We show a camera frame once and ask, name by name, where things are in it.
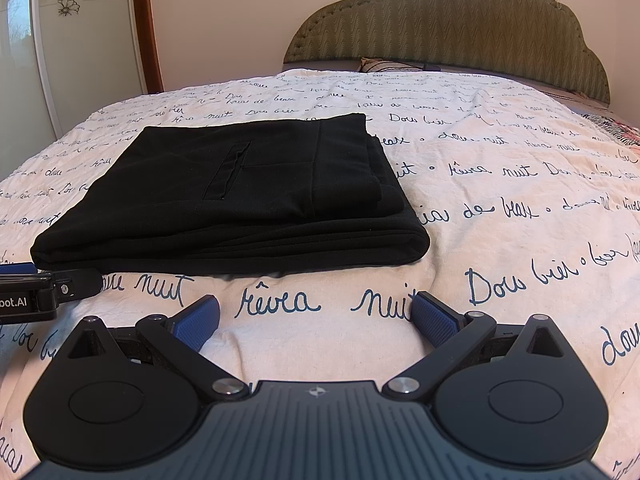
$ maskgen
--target blue textured pad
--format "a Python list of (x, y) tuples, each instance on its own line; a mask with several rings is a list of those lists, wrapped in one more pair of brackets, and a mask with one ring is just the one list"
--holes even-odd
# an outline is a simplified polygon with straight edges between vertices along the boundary
[(180, 314), (172, 333), (189, 348), (199, 352), (218, 328), (220, 304), (215, 297), (204, 296)]
[(37, 272), (38, 269), (31, 262), (0, 265), (0, 274), (37, 274)]
[(435, 348), (459, 332), (455, 319), (418, 294), (411, 304), (411, 320)]

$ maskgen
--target folded clothing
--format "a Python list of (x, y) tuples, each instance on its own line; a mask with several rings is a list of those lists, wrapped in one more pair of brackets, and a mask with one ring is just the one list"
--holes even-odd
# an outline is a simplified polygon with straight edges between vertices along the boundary
[(148, 126), (31, 248), (40, 269), (307, 272), (420, 259), (429, 237), (363, 114)]

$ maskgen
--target bed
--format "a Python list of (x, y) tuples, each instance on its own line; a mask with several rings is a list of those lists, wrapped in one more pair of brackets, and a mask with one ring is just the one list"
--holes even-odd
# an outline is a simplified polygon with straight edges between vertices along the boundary
[[(22, 407), (83, 316), (130, 326), (214, 294), (220, 328), (201, 353), (252, 387), (260, 379), (382, 386), (430, 351), (409, 322), (417, 290), (501, 323), (551, 315), (609, 405), (594, 462), (616, 480), (640, 476), (639, 154), (581, 114), (592, 106), (592, 115), (612, 115), (602, 64), (569, 9), (554, 0), (488, 0), (493, 7), (479, 18), (473, 1), (325, 7), (292, 39), (286, 72), (107, 106), (0, 183), (0, 257), (29, 261), (36, 235), (81, 200), (145, 126), (360, 112), (431, 239), (425, 257), (400, 267), (255, 277), (110, 274), (99, 295), (63, 304), (53, 322), (0, 326), (0, 478), (19, 478), (37, 464)], [(530, 26), (514, 26), (523, 12)], [(508, 26), (500, 36), (501, 20)], [(390, 23), (397, 30), (387, 30)], [(309, 68), (357, 66), (363, 57), (455, 68)], [(580, 110), (559, 102), (558, 92)], [(283, 301), (265, 307), (285, 293), (286, 308)]]

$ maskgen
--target ribbed gray surface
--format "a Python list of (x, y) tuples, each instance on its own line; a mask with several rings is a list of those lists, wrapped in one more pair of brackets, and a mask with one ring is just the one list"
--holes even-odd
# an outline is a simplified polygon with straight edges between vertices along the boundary
[[(318, 386), (326, 392), (311, 392)], [(28, 480), (606, 480), (591, 463), (555, 472), (500, 469), (444, 440), (424, 408), (380, 396), (373, 382), (264, 382), (219, 404), (186, 445), (119, 472), (43, 463)]]

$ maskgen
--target triangular cutout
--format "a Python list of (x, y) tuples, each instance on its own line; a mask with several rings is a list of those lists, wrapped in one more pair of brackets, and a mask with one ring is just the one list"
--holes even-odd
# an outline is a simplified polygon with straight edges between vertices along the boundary
[(78, 338), (76, 346), (69, 352), (69, 359), (94, 357), (101, 354), (104, 354), (104, 346), (102, 346), (97, 333), (95, 330), (85, 330)]
[(562, 350), (554, 340), (551, 332), (545, 327), (536, 329), (533, 339), (527, 352), (537, 355), (548, 355), (549, 357), (562, 357)]

